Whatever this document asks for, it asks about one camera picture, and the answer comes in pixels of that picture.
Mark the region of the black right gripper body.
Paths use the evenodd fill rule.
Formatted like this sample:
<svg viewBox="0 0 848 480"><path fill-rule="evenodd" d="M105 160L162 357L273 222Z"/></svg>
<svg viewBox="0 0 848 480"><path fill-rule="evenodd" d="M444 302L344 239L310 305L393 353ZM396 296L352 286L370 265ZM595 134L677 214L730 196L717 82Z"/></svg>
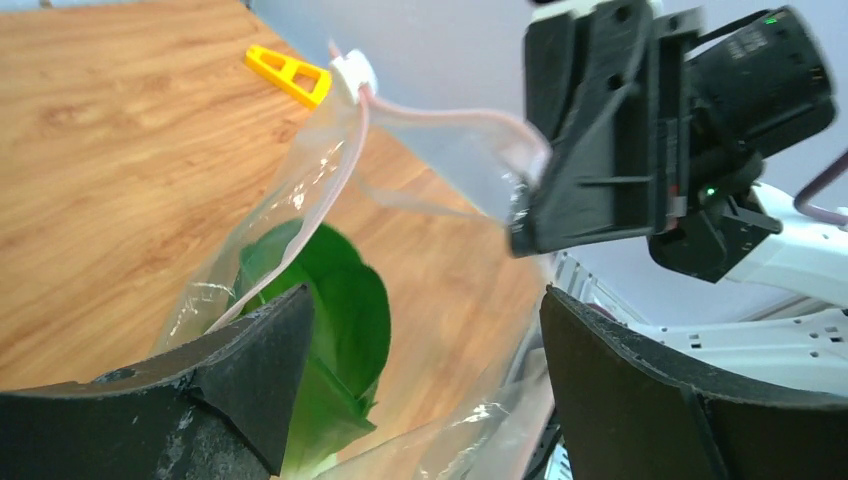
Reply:
<svg viewBox="0 0 848 480"><path fill-rule="evenodd" d="M699 10L654 22L676 64L661 91L681 100L682 161L667 236L717 236L724 226L780 230L751 188L767 158L836 116L823 55L790 6L761 10L707 34Z"/></svg>

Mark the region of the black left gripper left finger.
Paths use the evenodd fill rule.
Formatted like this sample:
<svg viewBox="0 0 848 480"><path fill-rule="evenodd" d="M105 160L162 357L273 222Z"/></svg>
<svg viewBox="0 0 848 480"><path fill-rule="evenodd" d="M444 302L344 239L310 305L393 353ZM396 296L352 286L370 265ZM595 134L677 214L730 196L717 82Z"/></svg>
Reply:
<svg viewBox="0 0 848 480"><path fill-rule="evenodd" d="M5 479L267 479L282 468L312 338L300 285L88 383L1 395Z"/></svg>

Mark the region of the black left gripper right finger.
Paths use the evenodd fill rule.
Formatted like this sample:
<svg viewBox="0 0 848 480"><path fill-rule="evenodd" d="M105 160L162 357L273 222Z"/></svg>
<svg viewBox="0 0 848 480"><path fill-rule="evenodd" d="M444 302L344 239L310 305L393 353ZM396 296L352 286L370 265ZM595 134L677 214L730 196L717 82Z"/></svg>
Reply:
<svg viewBox="0 0 848 480"><path fill-rule="evenodd" d="M549 287L544 350L577 479L843 479L847 400L710 365Z"/></svg>

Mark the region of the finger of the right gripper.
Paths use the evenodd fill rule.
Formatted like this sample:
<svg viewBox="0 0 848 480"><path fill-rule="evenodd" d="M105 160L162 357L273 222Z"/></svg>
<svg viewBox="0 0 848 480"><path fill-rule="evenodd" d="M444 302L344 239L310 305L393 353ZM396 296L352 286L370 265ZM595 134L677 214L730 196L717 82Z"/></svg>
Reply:
<svg viewBox="0 0 848 480"><path fill-rule="evenodd" d="M646 1L533 22L524 37L526 118L551 155L520 188L514 255L646 236L663 225L656 153L658 46Z"/></svg>

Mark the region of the green white bok choy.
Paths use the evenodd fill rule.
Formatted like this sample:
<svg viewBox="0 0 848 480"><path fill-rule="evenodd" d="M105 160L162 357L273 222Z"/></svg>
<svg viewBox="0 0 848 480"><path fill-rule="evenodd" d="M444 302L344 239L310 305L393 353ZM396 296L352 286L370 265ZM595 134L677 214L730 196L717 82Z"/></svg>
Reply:
<svg viewBox="0 0 848 480"><path fill-rule="evenodd" d="M315 321L289 427L286 479L312 476L325 460L375 430L368 415L391 341L382 279L331 226L320 224L296 259L242 311L249 313L298 284L312 292Z"/></svg>

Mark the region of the clear zip top bag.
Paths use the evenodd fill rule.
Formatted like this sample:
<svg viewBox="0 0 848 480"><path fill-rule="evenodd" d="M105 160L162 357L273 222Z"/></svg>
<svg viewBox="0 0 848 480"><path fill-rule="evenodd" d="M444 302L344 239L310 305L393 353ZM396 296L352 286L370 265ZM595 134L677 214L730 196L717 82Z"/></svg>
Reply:
<svg viewBox="0 0 848 480"><path fill-rule="evenodd" d="M391 314L388 360L368 415L376 428L344 449L406 434L479 396L458 424L461 435L447 441L466 455L477 446L471 430L504 413L494 403L500 376L541 295L541 270L512 257L507 223L550 147L504 112L383 99L357 50L335 55L330 70L334 86L262 200L187 284L155 351L247 315L246 303L329 225L378 273Z"/></svg>

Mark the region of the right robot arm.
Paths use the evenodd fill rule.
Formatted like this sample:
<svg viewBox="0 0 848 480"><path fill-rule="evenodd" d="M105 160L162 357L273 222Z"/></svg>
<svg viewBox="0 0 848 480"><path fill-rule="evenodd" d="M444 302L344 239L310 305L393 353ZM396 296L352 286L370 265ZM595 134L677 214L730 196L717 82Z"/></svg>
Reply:
<svg viewBox="0 0 848 480"><path fill-rule="evenodd" d="M771 322L618 322L561 287L541 304L553 447L575 479L843 479L847 215L761 179L836 105L799 12L711 32L699 9L537 2L524 36L527 119L548 149L517 189L514 255L643 238L686 278L767 285L822 309Z"/></svg>

